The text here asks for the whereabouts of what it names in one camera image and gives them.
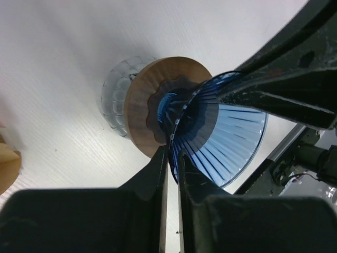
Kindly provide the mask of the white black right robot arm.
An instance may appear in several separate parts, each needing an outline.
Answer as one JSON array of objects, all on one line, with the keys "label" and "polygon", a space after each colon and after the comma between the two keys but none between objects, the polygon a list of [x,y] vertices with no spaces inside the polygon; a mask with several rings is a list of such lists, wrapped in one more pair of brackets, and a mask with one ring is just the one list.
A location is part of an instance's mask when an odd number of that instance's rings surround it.
[{"label": "white black right robot arm", "polygon": [[336,1],[308,1],[296,16],[238,68],[220,90],[221,103],[257,109],[296,123],[295,129],[239,188],[285,186],[292,167],[336,186],[336,147],[304,142],[314,130],[336,129]]}]

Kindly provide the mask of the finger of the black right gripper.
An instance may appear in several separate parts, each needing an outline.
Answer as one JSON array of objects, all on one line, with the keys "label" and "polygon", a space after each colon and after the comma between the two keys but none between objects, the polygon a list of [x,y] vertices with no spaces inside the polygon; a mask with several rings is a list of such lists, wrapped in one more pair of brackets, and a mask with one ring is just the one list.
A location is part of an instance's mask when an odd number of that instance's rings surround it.
[{"label": "finger of the black right gripper", "polygon": [[221,103],[336,128],[336,1],[308,1],[223,87]]}]

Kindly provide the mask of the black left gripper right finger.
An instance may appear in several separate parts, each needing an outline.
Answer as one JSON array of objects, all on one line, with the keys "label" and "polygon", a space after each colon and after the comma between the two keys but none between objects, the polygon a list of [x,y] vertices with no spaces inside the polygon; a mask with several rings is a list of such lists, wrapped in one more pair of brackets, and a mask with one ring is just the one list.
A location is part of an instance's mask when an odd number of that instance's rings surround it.
[{"label": "black left gripper right finger", "polygon": [[336,214],[315,197],[247,197],[178,161],[181,252],[336,252]]}]

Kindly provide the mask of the grey glass coffee server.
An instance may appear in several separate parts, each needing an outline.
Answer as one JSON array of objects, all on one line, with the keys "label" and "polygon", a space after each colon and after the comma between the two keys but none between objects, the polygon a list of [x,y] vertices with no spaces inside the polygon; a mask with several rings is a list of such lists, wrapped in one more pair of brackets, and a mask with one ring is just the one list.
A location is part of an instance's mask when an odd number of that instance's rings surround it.
[{"label": "grey glass coffee server", "polygon": [[101,114],[110,128],[128,138],[124,120],[124,102],[128,89],[139,72],[156,61],[152,56],[134,56],[125,59],[109,72],[101,91]]}]

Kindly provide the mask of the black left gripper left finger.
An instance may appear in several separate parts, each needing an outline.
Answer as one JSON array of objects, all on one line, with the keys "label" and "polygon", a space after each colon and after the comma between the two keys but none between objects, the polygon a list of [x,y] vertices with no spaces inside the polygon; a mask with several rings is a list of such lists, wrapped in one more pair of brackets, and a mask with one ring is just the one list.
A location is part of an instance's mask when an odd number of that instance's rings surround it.
[{"label": "black left gripper left finger", "polygon": [[164,252],[167,147],[118,188],[21,190],[1,210],[1,252]]}]

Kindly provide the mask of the blue plastic coffee dripper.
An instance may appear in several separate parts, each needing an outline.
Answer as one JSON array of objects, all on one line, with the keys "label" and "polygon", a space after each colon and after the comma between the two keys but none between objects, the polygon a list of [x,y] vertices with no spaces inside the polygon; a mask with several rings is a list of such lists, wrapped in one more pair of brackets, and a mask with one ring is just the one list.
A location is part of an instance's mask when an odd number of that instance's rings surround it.
[{"label": "blue plastic coffee dripper", "polygon": [[175,180],[181,150],[221,188],[235,180],[256,155],[268,114],[220,104],[216,98],[221,88],[240,76],[238,71],[224,72],[193,88],[175,88],[161,99],[156,117],[165,133]]}]

